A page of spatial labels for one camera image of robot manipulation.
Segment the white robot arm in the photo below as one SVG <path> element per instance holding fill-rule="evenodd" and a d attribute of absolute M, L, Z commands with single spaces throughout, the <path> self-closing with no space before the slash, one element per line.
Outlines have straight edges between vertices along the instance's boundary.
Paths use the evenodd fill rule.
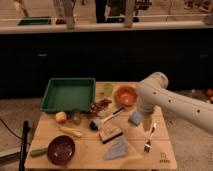
<path fill-rule="evenodd" d="M 213 134 L 213 105 L 179 95 L 167 89 L 169 80 L 162 72 L 154 72 L 136 84 L 137 109 L 151 115 L 156 106 L 167 108 L 197 127 Z"/>

